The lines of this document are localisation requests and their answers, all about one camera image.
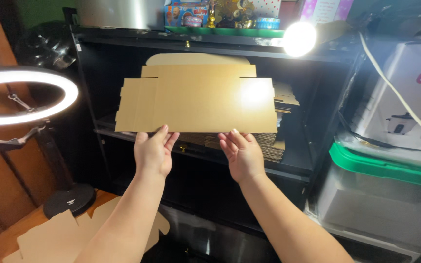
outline wooden floor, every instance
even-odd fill
[[[117,195],[103,192],[101,190],[97,191],[97,199],[95,203],[87,210],[86,213],[89,216],[92,216],[95,208],[103,205],[104,203],[114,199]],[[28,230],[32,229],[35,226],[41,225],[48,219],[43,214],[43,206],[40,206],[32,213],[22,218],[20,221],[9,227],[0,234],[0,263],[3,258],[14,253],[19,249],[17,245],[17,237],[24,234]]]

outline white cord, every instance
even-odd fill
[[[370,58],[371,63],[373,64],[373,66],[375,67],[376,71],[378,71],[378,74],[383,78],[384,81],[386,81],[386,83],[389,85],[389,87],[392,88],[392,90],[394,91],[394,93],[397,95],[397,97],[399,98],[399,100],[402,102],[402,104],[404,105],[404,107],[406,107],[406,110],[410,113],[410,115],[413,117],[413,119],[418,123],[418,125],[420,125],[421,127],[421,120],[420,118],[418,118],[418,116],[415,114],[415,112],[410,108],[410,106],[407,104],[407,102],[404,100],[404,98],[401,96],[401,94],[396,90],[396,88],[392,85],[392,83],[387,79],[387,77],[384,75],[383,71],[381,70],[381,67],[378,65],[378,63],[376,62],[375,58],[373,57],[373,55],[371,54],[371,52],[368,50],[368,47],[366,46],[366,42],[365,39],[363,38],[363,35],[359,32],[360,34],[360,40],[362,41],[362,46],[363,49],[365,50],[366,55],[368,56],[368,58]]]

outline right hand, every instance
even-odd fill
[[[219,133],[219,139],[237,183],[266,174],[261,147],[252,134],[240,134],[233,129],[230,133]]]

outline plastic storage bin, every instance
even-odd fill
[[[336,143],[319,195],[325,227],[421,252],[421,168],[375,159]]]

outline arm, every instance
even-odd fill
[[[219,134],[230,173],[284,263],[352,263],[345,249],[309,219],[266,176],[260,146],[251,134]]]
[[[168,127],[148,139],[139,132],[134,145],[136,175],[123,197],[79,254],[75,263],[140,262],[172,168],[171,151],[179,133]]]

